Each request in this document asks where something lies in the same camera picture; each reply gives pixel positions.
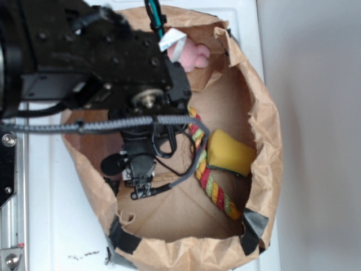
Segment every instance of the stuffed animal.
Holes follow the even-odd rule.
[[[168,56],[170,59],[172,59],[174,49],[175,45],[168,48]],[[207,46],[203,44],[196,45],[193,40],[187,38],[178,61],[184,68],[185,72],[191,72],[195,68],[206,68],[208,66],[209,56],[210,51]]]

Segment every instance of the rope toy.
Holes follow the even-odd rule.
[[[189,108],[191,117],[201,119],[196,110],[192,107]],[[204,136],[201,129],[195,124],[189,124],[190,133],[193,141],[195,142],[196,149],[200,147],[200,143]],[[223,189],[214,181],[213,175],[210,169],[207,167],[207,150],[202,150],[202,154],[197,162],[197,168],[195,176],[201,183],[201,187],[205,189],[207,196],[212,199],[212,202],[216,204],[219,209],[225,211],[225,213],[233,220],[237,220],[241,217],[241,212],[237,209],[235,203],[230,200],[230,197],[223,191]]]

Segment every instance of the brown paper bag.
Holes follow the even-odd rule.
[[[230,37],[227,22],[194,11],[164,6],[168,27],[185,32],[211,50],[208,68],[188,74],[193,96],[190,105],[212,130],[222,129],[257,150],[247,178],[213,171],[215,180],[236,202],[243,216],[232,221],[213,204],[192,177],[166,193],[131,200],[132,189],[120,186],[115,197],[104,182],[100,162],[120,151],[119,134],[66,135],[82,186],[103,230],[117,254],[139,270],[229,270],[268,248],[278,203],[282,141],[277,108],[262,80]],[[134,29],[149,31],[144,8],[121,11]],[[106,111],[64,114],[72,123],[107,120]],[[178,171],[190,165],[190,144],[177,136],[178,150],[167,161]],[[153,187],[176,176],[156,168]]]

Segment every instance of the black metal bracket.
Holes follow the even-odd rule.
[[[0,208],[15,193],[16,136],[0,130]]]

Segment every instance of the yellow sponge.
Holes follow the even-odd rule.
[[[208,166],[247,176],[256,151],[235,140],[222,130],[216,130],[208,140]]]

